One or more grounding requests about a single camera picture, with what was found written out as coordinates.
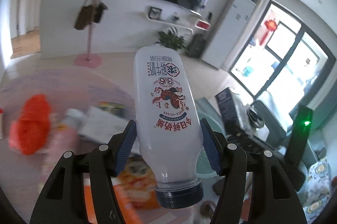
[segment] wooden floor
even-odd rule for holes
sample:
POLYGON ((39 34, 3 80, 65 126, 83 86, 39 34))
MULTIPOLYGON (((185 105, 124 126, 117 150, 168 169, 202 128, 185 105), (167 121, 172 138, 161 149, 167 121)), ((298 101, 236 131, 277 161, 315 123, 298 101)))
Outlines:
POLYGON ((40 33, 36 29, 12 39, 13 55, 11 59, 38 53, 41 51, 40 47, 40 33))

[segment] screw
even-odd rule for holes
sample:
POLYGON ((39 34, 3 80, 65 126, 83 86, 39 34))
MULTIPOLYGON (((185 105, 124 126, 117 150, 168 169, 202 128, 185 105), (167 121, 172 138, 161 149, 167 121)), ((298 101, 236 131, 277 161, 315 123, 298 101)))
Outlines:
POLYGON ((270 152, 269 150, 265 150, 263 153, 266 157, 269 157, 269 158, 272 157, 272 155, 273 155, 273 153, 270 152))
POLYGON ((228 148, 229 150, 236 150, 237 146, 236 146, 234 143, 229 143, 229 144, 227 145, 227 148, 228 148))
POLYGON ((108 148, 109 148, 108 145, 102 144, 102 145, 99 147, 99 150, 100 150, 100 151, 106 151, 106 150, 108 150, 108 148))
POLYGON ((65 152, 65 153, 63 154, 63 156, 64 156, 65 158, 70 158, 70 157, 72 156, 72 152, 67 151, 67 152, 65 152))

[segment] number 3.6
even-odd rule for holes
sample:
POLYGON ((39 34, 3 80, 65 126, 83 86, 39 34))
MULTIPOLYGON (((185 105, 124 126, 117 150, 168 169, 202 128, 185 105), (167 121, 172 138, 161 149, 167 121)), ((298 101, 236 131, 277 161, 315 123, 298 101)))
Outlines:
POLYGON ((168 85, 173 85, 173 79, 172 78, 161 77, 161 78, 158 79, 158 81, 159 81, 160 85, 164 85, 164 84, 166 84, 166 82, 167 82, 168 85))

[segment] pink coat rack base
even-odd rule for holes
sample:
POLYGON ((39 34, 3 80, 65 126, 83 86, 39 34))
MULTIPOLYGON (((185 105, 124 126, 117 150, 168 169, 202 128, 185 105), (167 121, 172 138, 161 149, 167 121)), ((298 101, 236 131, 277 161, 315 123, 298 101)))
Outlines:
POLYGON ((91 54, 89 61, 87 60, 87 57, 88 57, 87 54, 77 56, 77 58, 74 61, 74 65, 88 68, 97 68, 101 66, 102 57, 99 56, 98 54, 91 54))

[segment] doorway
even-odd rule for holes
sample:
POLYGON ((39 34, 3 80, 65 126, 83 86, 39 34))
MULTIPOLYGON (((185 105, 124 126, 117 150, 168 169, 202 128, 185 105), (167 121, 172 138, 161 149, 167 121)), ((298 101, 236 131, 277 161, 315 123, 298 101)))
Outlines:
POLYGON ((40 4, 41 0, 11 0, 12 59, 40 52, 40 4))
POLYGON ((253 99, 268 94, 294 117, 326 80, 335 57, 296 15, 270 1, 230 72, 253 99))

